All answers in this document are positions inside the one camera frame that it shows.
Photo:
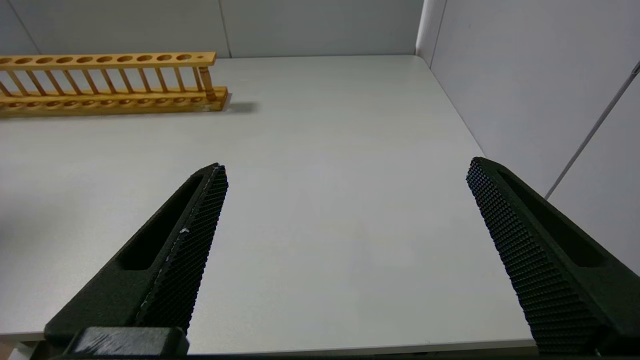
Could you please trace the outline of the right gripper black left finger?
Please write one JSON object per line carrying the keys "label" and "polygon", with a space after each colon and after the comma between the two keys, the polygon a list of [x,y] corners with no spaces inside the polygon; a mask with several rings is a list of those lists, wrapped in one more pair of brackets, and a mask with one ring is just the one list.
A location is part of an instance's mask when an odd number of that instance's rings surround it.
{"label": "right gripper black left finger", "polygon": [[46,324],[66,346],[90,327],[187,331],[229,182],[215,162],[193,173]]}

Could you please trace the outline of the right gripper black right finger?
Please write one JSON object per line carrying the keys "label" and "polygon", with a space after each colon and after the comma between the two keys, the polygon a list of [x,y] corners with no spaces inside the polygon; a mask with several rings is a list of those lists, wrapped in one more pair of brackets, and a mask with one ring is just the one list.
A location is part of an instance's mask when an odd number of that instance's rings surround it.
{"label": "right gripper black right finger", "polygon": [[466,182],[539,355],[637,360],[639,276],[502,164],[474,157]]}

